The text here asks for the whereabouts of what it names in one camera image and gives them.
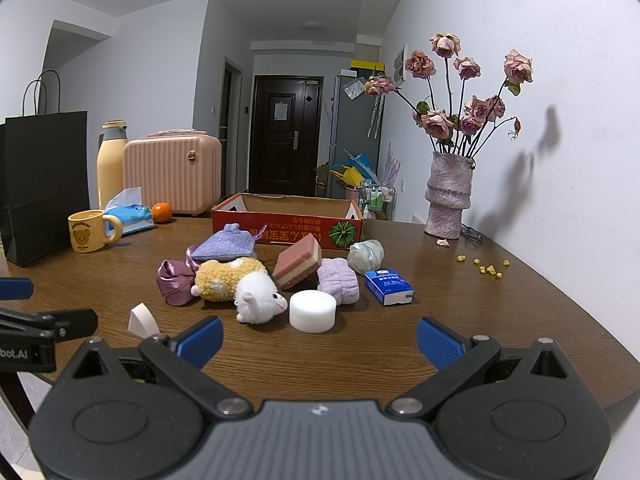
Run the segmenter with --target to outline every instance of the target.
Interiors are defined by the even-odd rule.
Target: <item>bear illustration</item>
[[[75,229],[74,238],[78,245],[87,245],[89,242],[89,236],[91,235],[91,229]]]

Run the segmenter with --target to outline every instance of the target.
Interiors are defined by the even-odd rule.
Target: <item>green leaf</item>
[[[462,128],[460,128],[460,118],[458,117],[458,114],[453,114],[451,117],[449,117],[449,121],[453,123],[453,127],[457,131],[460,132],[462,130]]]
[[[520,83],[512,83],[510,81],[508,81],[505,86],[509,89],[509,92],[511,92],[513,95],[517,96],[520,95]]]
[[[426,114],[430,108],[427,101],[420,101],[415,107],[421,114]]]

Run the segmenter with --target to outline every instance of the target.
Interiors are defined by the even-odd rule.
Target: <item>pumpkin illustration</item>
[[[351,222],[338,222],[329,229],[329,240],[339,249],[349,247],[356,240],[357,229]]]

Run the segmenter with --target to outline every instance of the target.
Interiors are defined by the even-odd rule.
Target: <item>refrigerator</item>
[[[362,93],[355,99],[351,99],[344,91],[344,87],[355,81],[355,77],[345,75],[338,75],[335,79],[334,114],[329,141],[329,167],[349,160],[349,155],[344,152],[347,150],[353,156],[359,153],[367,155],[373,170],[378,172],[382,104],[378,111],[380,119],[376,121],[374,129],[367,137],[376,106],[376,98]],[[329,174],[328,177],[326,196],[327,198],[345,198],[344,184],[332,174]]]

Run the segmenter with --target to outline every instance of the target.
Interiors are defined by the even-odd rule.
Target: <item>pink suitcase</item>
[[[220,200],[221,168],[220,141],[206,132],[159,132],[124,149],[124,186],[141,187],[143,205],[167,202],[175,213],[211,209]]]

